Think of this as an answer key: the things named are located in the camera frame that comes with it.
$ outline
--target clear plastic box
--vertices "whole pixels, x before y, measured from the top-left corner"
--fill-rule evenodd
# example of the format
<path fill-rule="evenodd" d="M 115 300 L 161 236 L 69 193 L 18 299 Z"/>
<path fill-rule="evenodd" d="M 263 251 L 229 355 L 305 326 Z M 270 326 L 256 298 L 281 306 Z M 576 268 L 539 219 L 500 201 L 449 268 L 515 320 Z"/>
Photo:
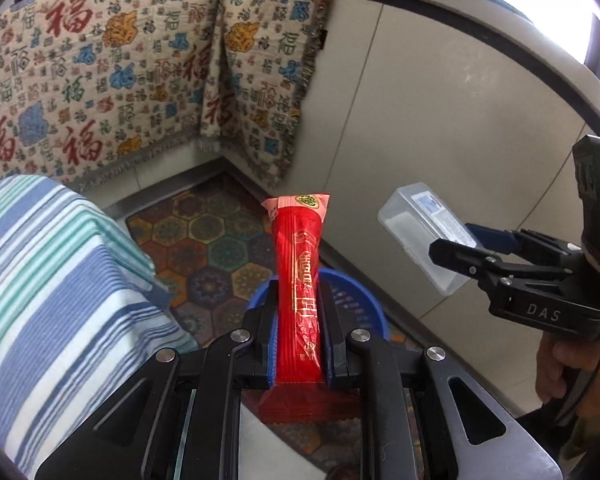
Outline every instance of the clear plastic box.
<path fill-rule="evenodd" d="M 429 245 L 438 238 L 469 247 L 480 244 L 426 184 L 419 182 L 396 189 L 378 212 L 378 220 L 441 294 L 450 296 L 469 280 L 429 259 Z"/>

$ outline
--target human hand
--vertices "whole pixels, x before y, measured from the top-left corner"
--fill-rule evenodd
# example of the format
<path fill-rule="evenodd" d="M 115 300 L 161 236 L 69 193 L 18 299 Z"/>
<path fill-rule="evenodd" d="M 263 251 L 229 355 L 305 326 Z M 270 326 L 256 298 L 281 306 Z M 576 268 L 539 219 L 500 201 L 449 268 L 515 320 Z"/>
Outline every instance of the human hand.
<path fill-rule="evenodd" d="M 542 334 L 536 362 L 536 393 L 543 404 L 552 397 L 564 397 L 567 386 L 562 378 L 564 367 L 593 371 L 600 358 L 600 340 L 558 341 L 550 334 Z M 576 409 L 583 420 L 600 420 L 600 370 L 589 392 Z"/>

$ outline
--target patterned blanket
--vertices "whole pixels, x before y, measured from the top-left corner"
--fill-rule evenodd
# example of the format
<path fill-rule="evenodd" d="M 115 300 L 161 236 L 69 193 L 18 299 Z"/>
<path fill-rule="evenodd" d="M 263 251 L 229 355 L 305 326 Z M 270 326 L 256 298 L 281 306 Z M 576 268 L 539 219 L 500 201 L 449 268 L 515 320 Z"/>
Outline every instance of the patterned blanket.
<path fill-rule="evenodd" d="M 83 190 L 199 137 L 276 184 L 328 0 L 24 0 L 0 15 L 0 178 Z"/>
<path fill-rule="evenodd" d="M 0 445 L 33 478 L 158 349 L 197 348 L 111 218 L 36 175 L 0 181 Z"/>

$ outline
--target hexagon patterned rug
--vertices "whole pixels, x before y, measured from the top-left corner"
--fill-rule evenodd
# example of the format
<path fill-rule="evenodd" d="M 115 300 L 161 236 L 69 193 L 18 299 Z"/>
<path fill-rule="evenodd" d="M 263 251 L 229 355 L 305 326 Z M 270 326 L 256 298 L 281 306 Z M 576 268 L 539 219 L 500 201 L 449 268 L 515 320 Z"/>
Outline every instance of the hexagon patterned rug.
<path fill-rule="evenodd" d="M 126 224 L 154 261 L 158 278 L 169 286 L 176 320 L 200 346 L 238 328 L 255 290 L 276 272 L 266 211 L 226 173 L 142 210 Z M 419 348 L 395 326 L 391 341 Z M 254 411 L 261 394 L 247 392 L 244 404 Z M 409 415 L 413 420 L 411 408 Z M 358 478 L 359 420 L 269 428 L 318 468 L 331 472 L 329 478 Z"/>

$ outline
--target label sticker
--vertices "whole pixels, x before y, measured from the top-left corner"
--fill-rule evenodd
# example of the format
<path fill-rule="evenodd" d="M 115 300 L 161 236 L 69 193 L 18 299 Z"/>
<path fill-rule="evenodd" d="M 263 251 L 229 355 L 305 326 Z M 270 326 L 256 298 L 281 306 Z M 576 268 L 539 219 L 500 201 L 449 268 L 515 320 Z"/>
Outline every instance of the label sticker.
<path fill-rule="evenodd" d="M 427 215 L 435 225 L 445 234 L 448 240 L 468 247 L 475 247 L 476 241 L 467 232 L 454 216 L 442 205 L 432 192 L 423 191 L 413 195 L 414 202 L 418 204 L 425 215 Z"/>
<path fill-rule="evenodd" d="M 311 207 L 313 209 L 318 209 L 318 201 L 313 195 L 299 195 L 296 197 L 299 203 L 302 205 Z"/>

